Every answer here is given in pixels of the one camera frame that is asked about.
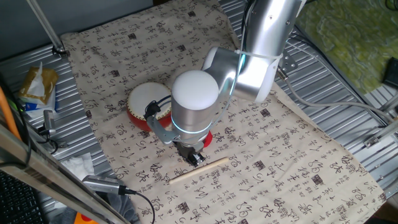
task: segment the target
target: red drum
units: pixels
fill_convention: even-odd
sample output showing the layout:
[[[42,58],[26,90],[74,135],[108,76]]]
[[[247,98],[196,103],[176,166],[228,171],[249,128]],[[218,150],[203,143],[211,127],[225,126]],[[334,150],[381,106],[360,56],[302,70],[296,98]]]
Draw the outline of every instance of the red drum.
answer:
[[[169,95],[171,95],[170,89],[160,83],[147,82],[136,86],[127,99],[127,115],[131,122],[141,130],[152,131],[144,119],[145,108],[151,101],[159,101]],[[171,103],[161,107],[161,110],[156,114],[156,119],[165,128],[172,122]]]

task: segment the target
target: yellow package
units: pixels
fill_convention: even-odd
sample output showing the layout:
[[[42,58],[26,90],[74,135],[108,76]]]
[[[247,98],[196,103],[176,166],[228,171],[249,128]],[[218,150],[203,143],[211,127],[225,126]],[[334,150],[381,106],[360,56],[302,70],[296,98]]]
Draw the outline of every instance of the yellow package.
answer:
[[[19,90],[19,98],[26,103],[46,105],[51,92],[55,89],[58,74],[54,69],[31,67],[27,72],[24,83]]]

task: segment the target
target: gray cable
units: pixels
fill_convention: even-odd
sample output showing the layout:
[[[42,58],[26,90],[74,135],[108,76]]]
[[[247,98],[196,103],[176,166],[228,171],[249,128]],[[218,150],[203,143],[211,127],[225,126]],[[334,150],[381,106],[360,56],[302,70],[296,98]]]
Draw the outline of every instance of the gray cable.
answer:
[[[374,108],[374,107],[372,107],[372,106],[366,105],[366,104],[364,104],[364,103],[357,103],[357,102],[310,103],[310,102],[308,102],[308,101],[305,101],[303,98],[301,98],[301,97],[296,93],[296,91],[293,89],[292,85],[290,84],[289,79],[286,79],[285,82],[286,82],[286,85],[288,86],[288,88],[289,88],[289,89],[291,90],[291,92],[293,93],[293,95],[296,97],[296,99],[298,99],[299,102],[301,102],[301,103],[303,103],[303,104],[305,104],[305,105],[308,105],[308,106],[315,106],[315,107],[345,106],[345,105],[348,105],[348,106],[358,106],[358,107],[362,107],[362,108],[371,110],[371,111],[373,111],[373,112],[375,112],[375,113],[378,113],[379,115],[381,115],[381,116],[387,118],[390,122],[392,122],[392,123],[394,122],[394,120],[393,120],[390,116],[388,116],[388,114],[386,114],[385,112],[383,112],[383,111],[381,111],[381,110],[379,110],[379,109],[376,109],[376,108]]]

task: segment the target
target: green cloth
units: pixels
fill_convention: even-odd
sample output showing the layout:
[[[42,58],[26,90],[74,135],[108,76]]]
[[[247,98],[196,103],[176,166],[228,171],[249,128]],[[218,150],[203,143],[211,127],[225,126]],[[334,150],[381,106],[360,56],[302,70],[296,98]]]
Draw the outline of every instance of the green cloth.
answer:
[[[364,94],[381,86],[388,60],[398,58],[398,11],[385,0],[317,0],[297,24]]]

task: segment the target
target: tablecloth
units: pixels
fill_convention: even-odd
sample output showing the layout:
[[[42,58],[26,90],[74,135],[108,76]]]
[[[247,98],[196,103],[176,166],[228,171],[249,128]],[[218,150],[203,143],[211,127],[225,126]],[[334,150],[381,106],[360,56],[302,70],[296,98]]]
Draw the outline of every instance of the tablecloth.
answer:
[[[276,84],[263,103],[233,98],[211,130],[205,163],[222,157],[228,163],[168,184],[193,167],[174,146],[129,121],[126,99],[140,83],[171,87],[177,75],[200,69],[212,46],[238,47],[215,0],[171,1],[62,40],[116,177],[152,201],[157,223],[363,223],[386,200],[353,155]],[[132,201],[150,223],[147,202]]]

